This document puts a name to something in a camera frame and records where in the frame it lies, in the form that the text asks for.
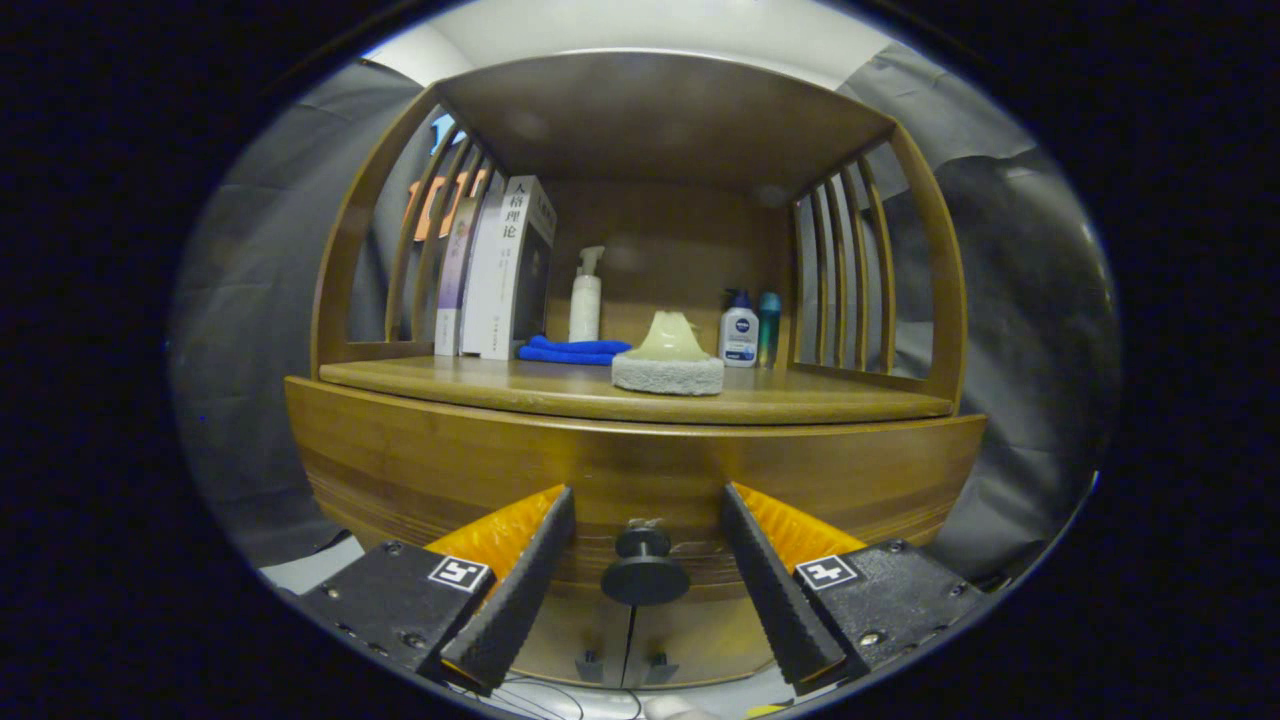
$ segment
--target black knob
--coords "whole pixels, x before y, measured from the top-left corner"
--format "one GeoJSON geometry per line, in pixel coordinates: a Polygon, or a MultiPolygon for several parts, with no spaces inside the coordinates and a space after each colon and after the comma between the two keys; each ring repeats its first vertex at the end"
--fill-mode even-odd
{"type": "Polygon", "coordinates": [[[671,538],[658,528],[628,528],[613,544],[622,560],[604,570],[600,589],[625,605],[662,605],[689,592],[689,573],[675,560],[671,538]]]}

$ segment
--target white wall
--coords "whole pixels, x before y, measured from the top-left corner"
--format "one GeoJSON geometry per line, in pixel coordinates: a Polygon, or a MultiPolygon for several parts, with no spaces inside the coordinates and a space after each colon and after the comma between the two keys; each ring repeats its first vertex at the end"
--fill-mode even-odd
{"type": "Polygon", "coordinates": [[[428,85],[557,53],[672,50],[835,88],[888,42],[879,31],[813,0],[476,0],[365,56],[428,85]]]}

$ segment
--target black bracket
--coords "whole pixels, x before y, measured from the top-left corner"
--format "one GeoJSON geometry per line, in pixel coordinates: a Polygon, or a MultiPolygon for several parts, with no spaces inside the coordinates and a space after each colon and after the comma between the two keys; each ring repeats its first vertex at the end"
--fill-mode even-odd
{"type": "Polygon", "coordinates": [[[582,657],[573,660],[577,666],[577,676],[584,683],[604,684],[604,664],[590,650],[582,657]]]}
{"type": "Polygon", "coordinates": [[[573,524],[566,488],[483,607],[494,584],[488,565],[396,541],[339,570],[301,605],[365,652],[486,696],[525,644],[573,524]]]}
{"type": "Polygon", "coordinates": [[[361,652],[439,676],[440,648],[493,583],[488,565],[392,541],[302,594],[300,603],[361,652]]]}
{"type": "Polygon", "coordinates": [[[915,651],[982,596],[902,539],[800,562],[788,578],[732,486],[724,488],[721,525],[782,676],[799,693],[915,651]]]}
{"type": "Polygon", "coordinates": [[[659,652],[649,661],[649,673],[645,674],[645,685],[664,685],[680,670],[680,665],[667,662],[667,653],[659,652]]]}
{"type": "Polygon", "coordinates": [[[801,562],[795,578],[845,652],[869,669],[937,638],[982,597],[902,539],[801,562]]]}

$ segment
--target teal bottle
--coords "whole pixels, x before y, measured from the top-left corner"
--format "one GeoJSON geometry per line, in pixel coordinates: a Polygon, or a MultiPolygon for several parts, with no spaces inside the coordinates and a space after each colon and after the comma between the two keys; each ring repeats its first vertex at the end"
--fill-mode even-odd
{"type": "Polygon", "coordinates": [[[778,359],[778,319],[782,301],[776,292],[760,295],[760,368],[772,368],[778,359]]]}

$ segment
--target orange sign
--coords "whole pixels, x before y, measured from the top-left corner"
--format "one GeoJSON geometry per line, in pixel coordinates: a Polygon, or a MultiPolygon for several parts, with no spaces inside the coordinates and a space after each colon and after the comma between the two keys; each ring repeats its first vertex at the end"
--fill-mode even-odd
{"type": "MultiPolygon", "coordinates": [[[[476,179],[479,181],[477,184],[484,182],[484,176],[486,172],[488,170],[481,168],[476,173],[476,179]]],[[[429,190],[426,193],[426,202],[422,205],[422,214],[417,219],[417,229],[413,231],[415,242],[422,242],[424,240],[426,240],[428,225],[431,223],[430,218],[431,202],[435,201],[435,193],[439,192],[442,187],[444,187],[444,179],[445,178],[440,176],[436,176],[434,179],[431,179],[431,190],[429,190]]],[[[461,200],[465,196],[466,191],[470,188],[470,183],[467,183],[467,173],[458,173],[458,179],[456,186],[457,188],[453,192],[453,199],[449,201],[448,206],[444,208],[445,210],[444,219],[440,220],[440,232],[436,236],[438,238],[449,237],[449,228],[453,227],[453,211],[457,210],[458,208],[458,200],[461,200]]],[[[410,201],[408,201],[408,208],[404,208],[406,222],[408,220],[410,208],[413,206],[413,196],[417,195],[417,187],[419,187],[417,182],[408,186],[410,201]]]]}

